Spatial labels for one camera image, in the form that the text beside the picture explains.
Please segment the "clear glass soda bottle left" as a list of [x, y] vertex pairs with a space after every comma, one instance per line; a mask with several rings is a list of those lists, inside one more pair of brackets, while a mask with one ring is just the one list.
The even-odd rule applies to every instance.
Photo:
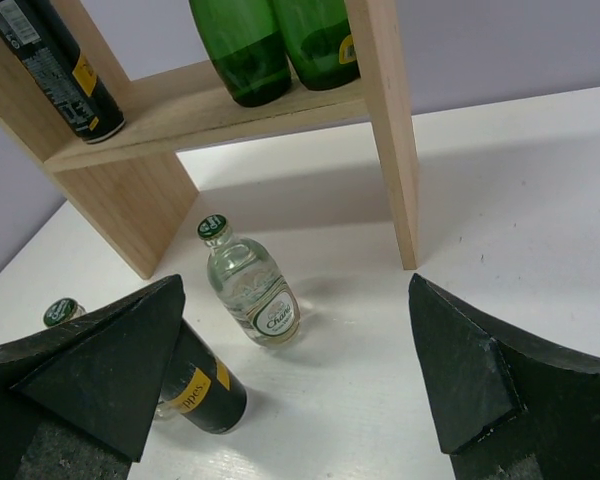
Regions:
[[47, 328], [71, 321], [86, 314], [86, 309], [75, 299], [61, 298], [51, 304], [43, 314], [43, 323]]

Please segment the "clear glass soda bottle rear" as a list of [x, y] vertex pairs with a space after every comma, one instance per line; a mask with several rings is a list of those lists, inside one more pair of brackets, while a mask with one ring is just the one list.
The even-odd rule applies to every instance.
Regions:
[[299, 305], [268, 250], [235, 234], [221, 214], [204, 218], [197, 235], [209, 248], [207, 279], [244, 333], [262, 347], [291, 341], [300, 326]]

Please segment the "black soda can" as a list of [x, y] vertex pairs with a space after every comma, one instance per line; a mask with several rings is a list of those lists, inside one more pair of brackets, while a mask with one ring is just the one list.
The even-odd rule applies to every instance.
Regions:
[[172, 410], [211, 434], [230, 431], [247, 407], [242, 382], [186, 321], [180, 323], [160, 397]]
[[125, 126], [123, 112], [51, 2], [0, 0], [0, 38], [82, 141], [103, 142]]

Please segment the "black soda can front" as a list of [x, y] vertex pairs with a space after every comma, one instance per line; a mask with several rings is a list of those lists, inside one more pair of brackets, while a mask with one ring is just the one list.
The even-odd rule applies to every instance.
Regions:
[[103, 142], [125, 126], [123, 112], [51, 2], [0, 0], [0, 38], [82, 141]]

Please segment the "green glass bottle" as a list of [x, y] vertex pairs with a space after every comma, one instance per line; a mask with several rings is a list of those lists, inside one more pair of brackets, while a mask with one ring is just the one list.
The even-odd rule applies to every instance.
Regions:
[[291, 87], [280, 28], [266, 0], [198, 0], [190, 10], [211, 63], [233, 100], [270, 103]]
[[307, 89], [330, 90], [360, 77], [344, 1], [281, 0], [272, 6], [287, 55]]

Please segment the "clear glass soda bottle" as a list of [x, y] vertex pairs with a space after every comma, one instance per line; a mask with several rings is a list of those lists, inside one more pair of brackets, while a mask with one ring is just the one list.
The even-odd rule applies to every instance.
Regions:
[[51, 304], [43, 314], [43, 323], [47, 328], [71, 321], [86, 314], [86, 309], [75, 299], [61, 298]]
[[262, 347], [291, 341], [300, 326], [299, 305], [268, 250], [235, 234], [221, 214], [204, 218], [197, 235], [209, 248], [207, 279], [244, 333]]

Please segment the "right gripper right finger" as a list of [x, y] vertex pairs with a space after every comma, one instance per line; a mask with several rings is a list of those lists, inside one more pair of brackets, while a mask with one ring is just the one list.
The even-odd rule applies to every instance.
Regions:
[[600, 358], [482, 312], [423, 276], [414, 344], [458, 479], [600, 479]]

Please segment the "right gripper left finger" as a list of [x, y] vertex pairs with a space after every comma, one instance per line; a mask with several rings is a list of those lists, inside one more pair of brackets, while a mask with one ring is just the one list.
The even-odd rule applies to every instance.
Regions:
[[185, 306], [178, 275], [0, 345], [0, 479], [125, 479]]

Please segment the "green glass bottle left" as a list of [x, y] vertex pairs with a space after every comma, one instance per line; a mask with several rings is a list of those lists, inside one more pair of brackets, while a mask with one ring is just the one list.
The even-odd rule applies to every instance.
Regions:
[[291, 87], [280, 28], [266, 0], [198, 0], [190, 10], [211, 63], [233, 100], [270, 103]]

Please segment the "wooden two-tier shelf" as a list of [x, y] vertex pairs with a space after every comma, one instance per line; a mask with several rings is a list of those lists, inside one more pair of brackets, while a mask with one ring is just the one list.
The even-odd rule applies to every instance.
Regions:
[[181, 150], [323, 128], [362, 115], [372, 122], [402, 265], [417, 265], [418, 158], [396, 5], [350, 1], [361, 77], [334, 90], [294, 86], [262, 107], [233, 102], [211, 64], [130, 80], [78, 1], [56, 9], [125, 112], [113, 138], [74, 136], [0, 38], [0, 126], [118, 255], [153, 275], [198, 191]]

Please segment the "green glass bottle right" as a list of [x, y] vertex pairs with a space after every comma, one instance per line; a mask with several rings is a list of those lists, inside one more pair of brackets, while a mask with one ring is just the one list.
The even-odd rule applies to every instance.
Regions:
[[344, 1], [281, 0], [272, 6], [287, 55], [307, 89], [330, 90], [360, 77]]

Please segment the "black soda can rear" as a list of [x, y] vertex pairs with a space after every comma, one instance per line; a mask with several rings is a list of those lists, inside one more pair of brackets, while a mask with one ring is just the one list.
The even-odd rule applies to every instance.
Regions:
[[172, 410], [211, 434], [230, 431], [247, 407], [242, 382], [186, 321], [180, 323], [160, 397]]

